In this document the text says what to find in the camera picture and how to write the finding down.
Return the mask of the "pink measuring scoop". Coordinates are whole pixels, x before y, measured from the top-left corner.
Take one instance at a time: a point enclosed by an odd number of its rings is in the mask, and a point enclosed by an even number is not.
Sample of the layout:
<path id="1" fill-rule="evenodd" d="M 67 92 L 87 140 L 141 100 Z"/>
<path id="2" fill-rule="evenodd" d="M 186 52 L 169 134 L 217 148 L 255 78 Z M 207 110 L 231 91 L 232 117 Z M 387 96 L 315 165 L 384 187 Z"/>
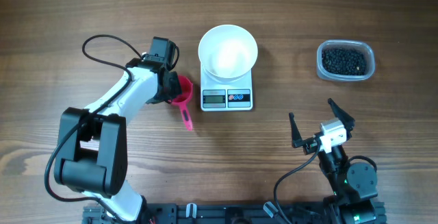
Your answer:
<path id="1" fill-rule="evenodd" d="M 193 83 L 185 76 L 179 75 L 178 80 L 182 93 L 172 100 L 171 105 L 177 106 L 181 113 L 182 121 L 188 131 L 193 130 L 192 119 L 188 110 L 188 103 L 193 95 Z"/>

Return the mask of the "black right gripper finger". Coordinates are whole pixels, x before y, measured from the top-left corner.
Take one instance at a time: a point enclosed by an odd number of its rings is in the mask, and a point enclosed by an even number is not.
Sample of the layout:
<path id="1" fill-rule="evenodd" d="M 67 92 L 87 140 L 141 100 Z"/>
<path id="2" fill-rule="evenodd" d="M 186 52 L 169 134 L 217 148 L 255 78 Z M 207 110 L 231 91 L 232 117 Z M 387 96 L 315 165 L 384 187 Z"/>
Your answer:
<path id="1" fill-rule="evenodd" d="M 294 120 L 294 113 L 293 112 L 289 113 L 289 122 L 291 125 L 293 148 L 302 147 L 304 145 L 304 140 L 302 139 L 302 136 L 300 135 L 300 132 L 298 130 L 298 126 Z"/>
<path id="2" fill-rule="evenodd" d="M 346 111 L 341 109 L 331 98 L 328 99 L 333 114 L 338 118 L 347 131 L 352 131 L 355 126 L 355 119 L 349 115 Z"/>

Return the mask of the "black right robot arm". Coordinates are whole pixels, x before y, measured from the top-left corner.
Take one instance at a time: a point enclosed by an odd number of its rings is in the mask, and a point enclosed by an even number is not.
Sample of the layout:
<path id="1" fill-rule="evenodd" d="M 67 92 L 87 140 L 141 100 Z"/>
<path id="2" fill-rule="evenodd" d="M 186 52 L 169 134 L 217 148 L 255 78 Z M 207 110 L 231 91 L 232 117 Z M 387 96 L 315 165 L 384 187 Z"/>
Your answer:
<path id="1" fill-rule="evenodd" d="M 292 146 L 303 148 L 304 154 L 319 159 L 319 167 L 327 178 L 333 195 L 322 202 L 326 223 L 386 223 L 384 203 L 376 200 L 377 165 L 364 155 L 348 157 L 342 145 L 352 138 L 355 119 L 328 100 L 334 118 L 320 124 L 320 131 L 310 138 L 302 138 L 289 113 Z"/>

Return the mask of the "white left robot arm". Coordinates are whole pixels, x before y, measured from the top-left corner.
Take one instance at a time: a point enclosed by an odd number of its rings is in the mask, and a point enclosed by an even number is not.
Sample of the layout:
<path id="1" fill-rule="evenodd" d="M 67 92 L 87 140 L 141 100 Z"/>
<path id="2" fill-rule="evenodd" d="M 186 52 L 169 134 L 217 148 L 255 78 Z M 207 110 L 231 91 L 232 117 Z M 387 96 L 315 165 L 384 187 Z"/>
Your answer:
<path id="1" fill-rule="evenodd" d="M 95 201 L 116 223 L 154 223 L 145 197 L 127 182 L 127 125 L 146 104 L 171 103 L 182 93 L 174 68 L 179 48 L 154 37 L 146 53 L 119 68 L 121 79 L 85 108 L 61 115 L 57 147 L 44 172 L 44 187 L 58 201 L 50 174 L 59 185 L 80 193 L 76 201 Z"/>

